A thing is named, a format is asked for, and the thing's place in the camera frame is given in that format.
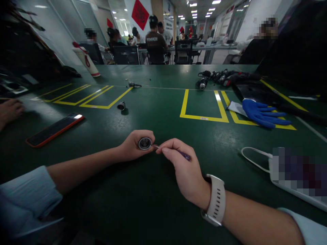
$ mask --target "white cable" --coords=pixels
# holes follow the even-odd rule
[[[244,149],[252,149],[252,150],[254,150],[254,151],[256,151],[256,152],[259,152],[259,153],[261,153],[262,155],[265,155],[265,156],[267,156],[267,157],[269,157],[269,158],[273,158],[272,154],[265,153],[264,151],[260,151],[260,150],[258,150],[258,149],[256,149],[256,148],[253,148],[253,147],[244,147],[243,149],[241,149],[241,154],[242,154],[242,156],[244,156],[247,160],[249,160],[251,163],[253,163],[255,166],[257,166],[258,168],[260,168],[260,169],[263,170],[264,172],[270,173],[269,170],[267,170],[267,169],[265,169],[265,168],[259,166],[259,165],[256,164],[254,161],[252,161],[252,160],[250,160],[249,158],[247,158],[247,157],[244,155],[244,153],[243,153],[243,150],[244,150]]]

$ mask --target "right hand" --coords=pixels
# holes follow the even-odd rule
[[[19,100],[10,99],[0,104],[0,129],[11,121],[17,119],[24,111]]]
[[[187,161],[177,150],[188,154],[191,161]],[[177,184],[183,196],[198,207],[207,210],[211,198],[211,185],[202,177],[194,149],[174,138],[162,143],[156,153],[163,153],[173,163]]]

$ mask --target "hand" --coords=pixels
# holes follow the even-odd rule
[[[156,140],[153,132],[150,130],[134,130],[129,134],[125,141],[117,147],[118,152],[121,155],[122,162],[132,161],[145,154],[155,151],[156,148],[153,146],[151,146],[148,150],[141,150],[139,148],[139,141],[144,137],[150,138],[152,144]]]
[[[177,150],[188,154],[191,161],[187,161]],[[207,210],[211,198],[211,185],[202,177],[194,149],[174,138],[161,144],[156,153],[163,153],[173,163],[177,184],[183,196],[198,207]]]
[[[16,99],[10,99],[0,104],[0,131],[6,124],[17,119],[23,111],[24,106]]]

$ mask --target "red diamond banner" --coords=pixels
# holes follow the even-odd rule
[[[145,25],[147,24],[147,20],[150,14],[144,8],[140,0],[136,0],[132,12],[132,18],[139,25],[139,27],[144,31]]]

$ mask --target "red label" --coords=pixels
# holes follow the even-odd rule
[[[110,28],[113,28],[113,24],[111,23],[111,21],[107,18],[107,26]]]
[[[139,25],[139,27],[144,31],[145,25],[147,24],[147,20],[150,14],[143,7],[140,0],[136,0],[132,12],[132,18]]]

